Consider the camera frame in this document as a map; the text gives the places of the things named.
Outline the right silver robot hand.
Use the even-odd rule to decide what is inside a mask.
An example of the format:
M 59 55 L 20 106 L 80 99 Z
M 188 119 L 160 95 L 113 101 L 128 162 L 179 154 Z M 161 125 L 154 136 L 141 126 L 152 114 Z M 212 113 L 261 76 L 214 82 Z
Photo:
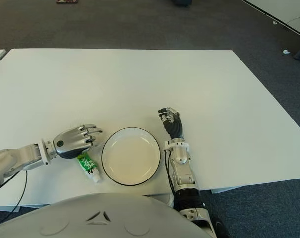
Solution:
M 182 122 L 178 111 L 171 107 L 166 107 L 158 110 L 158 116 L 171 139 L 184 139 Z

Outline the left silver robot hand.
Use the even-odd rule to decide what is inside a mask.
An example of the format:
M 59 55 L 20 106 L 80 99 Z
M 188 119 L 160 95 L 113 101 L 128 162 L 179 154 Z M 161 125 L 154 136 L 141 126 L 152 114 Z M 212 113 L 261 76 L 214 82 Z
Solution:
M 97 145 L 103 130 L 94 124 L 85 124 L 65 131 L 53 139 L 55 154 L 64 159 L 73 159 Z

